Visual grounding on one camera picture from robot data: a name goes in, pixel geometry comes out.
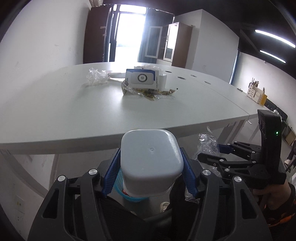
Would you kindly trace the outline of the person's right hand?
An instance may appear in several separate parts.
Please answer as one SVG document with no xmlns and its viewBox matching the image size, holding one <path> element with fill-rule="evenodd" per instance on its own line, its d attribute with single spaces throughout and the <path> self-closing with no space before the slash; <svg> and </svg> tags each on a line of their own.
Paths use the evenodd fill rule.
<svg viewBox="0 0 296 241">
<path fill-rule="evenodd" d="M 288 181 L 286 180 L 283 185 L 269 185 L 266 188 L 259 190 L 253 189 L 252 193 L 255 196 L 266 195 L 267 201 L 266 205 L 271 210 L 278 209 L 283 205 L 291 195 L 291 188 Z"/>
</svg>

